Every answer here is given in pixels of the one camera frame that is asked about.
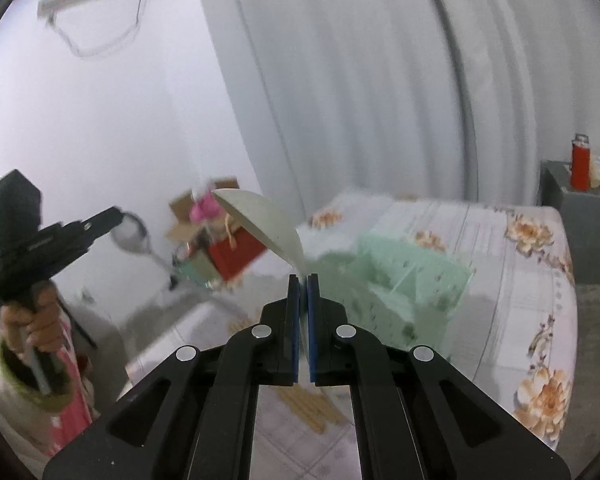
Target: white curtain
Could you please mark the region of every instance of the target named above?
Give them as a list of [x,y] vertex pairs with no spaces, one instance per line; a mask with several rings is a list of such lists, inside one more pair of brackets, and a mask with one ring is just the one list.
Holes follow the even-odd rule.
[[202,0],[263,192],[532,203],[540,158],[600,151],[597,0]]

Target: floral tablecloth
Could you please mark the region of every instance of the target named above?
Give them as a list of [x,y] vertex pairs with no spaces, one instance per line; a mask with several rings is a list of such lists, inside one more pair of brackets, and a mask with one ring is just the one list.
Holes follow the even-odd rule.
[[[571,259],[558,212],[395,200],[360,191],[342,193],[325,211],[327,221],[314,216],[298,228],[309,258],[349,250],[360,234],[372,232],[444,252],[475,269],[439,352],[555,449],[566,420],[577,340]],[[289,272],[285,262],[266,253],[231,296],[258,319],[264,304],[286,294]],[[130,381],[137,383],[180,345],[223,344],[244,325],[211,303],[200,304],[127,365]],[[338,395],[348,401],[346,392]],[[360,478],[355,429],[332,420],[307,420],[275,388],[262,387],[251,478]]]

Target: silver screw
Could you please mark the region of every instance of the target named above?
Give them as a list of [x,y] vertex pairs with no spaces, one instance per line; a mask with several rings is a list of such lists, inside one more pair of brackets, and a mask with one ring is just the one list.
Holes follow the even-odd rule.
[[351,325],[340,325],[336,329],[336,334],[338,334],[341,338],[348,339],[349,337],[356,335],[356,329]]
[[196,349],[193,346],[181,346],[176,350],[178,361],[191,361],[196,356]]
[[425,363],[431,361],[433,359],[433,350],[428,346],[418,346],[413,351],[413,356],[418,361],[423,361]]
[[256,325],[251,329],[251,334],[258,339],[269,337],[271,335],[271,327],[269,325]]

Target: hand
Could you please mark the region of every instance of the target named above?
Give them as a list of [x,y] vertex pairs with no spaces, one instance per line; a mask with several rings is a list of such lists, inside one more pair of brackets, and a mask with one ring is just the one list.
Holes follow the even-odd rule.
[[0,332],[7,346],[16,354],[24,352],[20,336],[22,327],[26,327],[29,333],[27,343],[41,352],[56,352],[64,344],[56,288],[47,283],[36,295],[37,312],[20,306],[16,301],[0,308]]

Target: table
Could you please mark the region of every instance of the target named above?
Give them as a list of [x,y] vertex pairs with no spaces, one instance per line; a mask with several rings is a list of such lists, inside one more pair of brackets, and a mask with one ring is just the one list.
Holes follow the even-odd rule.
[[566,165],[542,162],[541,204],[555,207],[562,216],[578,283],[600,283],[600,187],[573,189]]
[[[418,239],[420,244],[432,246],[431,250],[444,250],[475,269],[438,350],[555,449],[571,393],[577,334],[569,250],[557,211],[397,201],[357,190],[342,193],[330,207],[344,216],[338,224],[323,230],[308,225],[298,228],[309,258],[350,249],[357,236],[373,232],[395,239]],[[525,224],[527,219],[535,224]],[[529,232],[533,226],[536,232]],[[512,238],[516,233],[523,236],[512,240],[506,238],[507,231]],[[252,264],[232,298],[255,320],[264,304],[286,295],[289,272],[288,264],[268,252]],[[204,349],[224,344],[233,324],[235,320],[218,307],[200,304],[128,364],[130,380],[137,383],[180,345]],[[550,401],[555,401],[551,413],[547,411]],[[531,403],[543,418],[528,408]],[[547,423],[548,418],[556,423]],[[360,477],[352,425],[328,423],[324,434],[316,434],[273,388],[261,387],[252,479]]]

